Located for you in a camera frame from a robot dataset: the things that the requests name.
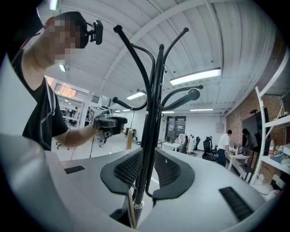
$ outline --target black t-shirt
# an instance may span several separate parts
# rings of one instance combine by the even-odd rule
[[[55,112],[54,115],[51,114],[45,78],[43,78],[40,87],[36,90],[32,90],[26,83],[21,68],[22,55],[23,51],[15,60],[14,69],[25,88],[37,102],[37,105],[30,115],[22,135],[38,142],[44,150],[51,150],[52,137],[66,132],[68,130],[68,126],[65,124],[59,109],[57,95],[55,95]],[[53,98],[54,93],[50,87],[49,92],[51,98]]]

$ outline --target white ceiling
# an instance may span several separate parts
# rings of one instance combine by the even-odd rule
[[[46,74],[92,90],[95,95],[119,97],[132,106],[144,98],[128,101],[136,90],[145,89],[142,76],[113,27],[120,24],[129,40],[157,57],[160,44],[168,48],[175,37],[189,28],[169,54],[162,97],[184,86],[203,84],[201,96],[175,111],[214,108],[207,114],[224,115],[254,88],[270,58],[276,28],[254,3],[247,0],[62,0],[59,12],[79,11],[87,22],[100,19],[104,26],[101,45],[88,43],[63,73],[58,66]],[[42,22],[52,14],[39,7]],[[151,61],[137,51],[148,75]],[[220,67],[222,76],[172,86],[170,79]],[[176,94],[168,104],[185,92]]]

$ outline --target floor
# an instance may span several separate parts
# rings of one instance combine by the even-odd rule
[[[86,159],[90,157],[98,157],[103,155],[109,155],[115,152],[123,151],[125,150],[127,138],[125,137],[125,134],[122,133],[120,135],[115,135],[113,137],[110,137],[106,144],[102,147],[99,146],[99,141],[93,142],[92,147],[92,140],[88,141],[87,143],[83,144],[82,146],[79,146],[77,148],[67,148],[60,146],[59,149],[57,149],[56,140],[52,141],[52,152],[55,152],[58,155],[58,158],[60,161],[66,161],[66,160],[79,160],[79,159]],[[140,145],[132,144],[132,148],[136,149],[140,147]],[[196,151],[197,156],[193,158],[202,159],[203,151]],[[159,181],[158,181],[158,175],[153,170],[152,178],[150,182],[149,192],[153,193],[155,190],[159,189]],[[147,217],[147,215],[151,212],[153,208],[153,202],[150,197],[148,197],[146,194],[144,194],[144,207],[142,209],[142,214],[139,219],[139,224],[142,223],[142,221]]]

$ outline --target bottle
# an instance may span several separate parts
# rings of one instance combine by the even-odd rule
[[[275,143],[274,139],[271,139],[270,148],[269,148],[269,155],[274,154]]]

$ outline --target fluorescent light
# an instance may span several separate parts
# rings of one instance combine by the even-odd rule
[[[213,111],[213,109],[192,109],[190,111]]]
[[[138,92],[136,94],[133,94],[132,96],[127,97],[128,100],[132,100],[134,98],[140,97],[142,95],[145,95],[143,92]]]
[[[172,85],[178,85],[184,82],[191,82],[199,79],[209,78],[209,77],[218,77],[222,74],[222,70],[220,68],[213,68],[207,71],[195,72],[189,75],[177,77],[170,80]]]
[[[59,64],[60,70],[62,70],[63,72],[65,72],[65,67],[62,64]]]
[[[50,0],[49,9],[56,10],[58,6],[58,0]]]

